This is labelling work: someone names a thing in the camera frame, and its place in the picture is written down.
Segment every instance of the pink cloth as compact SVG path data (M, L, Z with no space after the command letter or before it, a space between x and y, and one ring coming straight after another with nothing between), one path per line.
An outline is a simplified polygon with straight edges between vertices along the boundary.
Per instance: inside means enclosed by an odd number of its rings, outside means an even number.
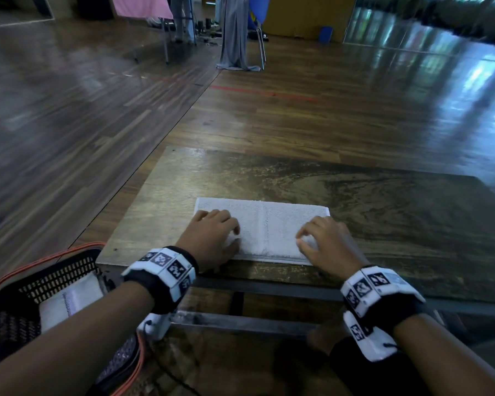
M167 0L112 0L119 16L172 19Z

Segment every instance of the wooden table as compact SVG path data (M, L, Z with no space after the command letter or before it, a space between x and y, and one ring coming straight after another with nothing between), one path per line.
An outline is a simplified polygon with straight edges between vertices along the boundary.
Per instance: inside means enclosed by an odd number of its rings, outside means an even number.
M98 262L127 266L174 244L197 197L327 206L373 263L425 296L495 303L495 197L469 176L168 148ZM340 286L314 267L279 263L232 261L213 276Z

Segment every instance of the blue chair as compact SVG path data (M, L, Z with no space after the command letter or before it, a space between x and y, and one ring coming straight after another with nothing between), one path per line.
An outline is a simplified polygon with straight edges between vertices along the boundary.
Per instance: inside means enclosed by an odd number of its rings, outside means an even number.
M262 24L268 14L270 0L249 0L250 13L247 16L247 28L256 31L258 37L258 45L260 46L260 58L262 60L262 69L266 62L266 50L264 49L264 39L262 34Z

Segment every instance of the gray curtain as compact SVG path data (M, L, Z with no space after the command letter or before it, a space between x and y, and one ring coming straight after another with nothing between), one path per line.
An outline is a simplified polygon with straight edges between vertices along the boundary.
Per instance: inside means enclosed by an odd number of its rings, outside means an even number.
M222 55L218 69L260 71L260 66L248 66L249 0L222 0Z

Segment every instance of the plastic basket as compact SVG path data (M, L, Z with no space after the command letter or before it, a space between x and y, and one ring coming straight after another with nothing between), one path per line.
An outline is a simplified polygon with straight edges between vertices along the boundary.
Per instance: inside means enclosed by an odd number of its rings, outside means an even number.
M104 243L53 254L0 279L0 361L40 335L39 304L90 272L103 279L108 291L115 288L95 263ZM134 333L99 374L100 393L120 395L136 379L145 356L144 343Z

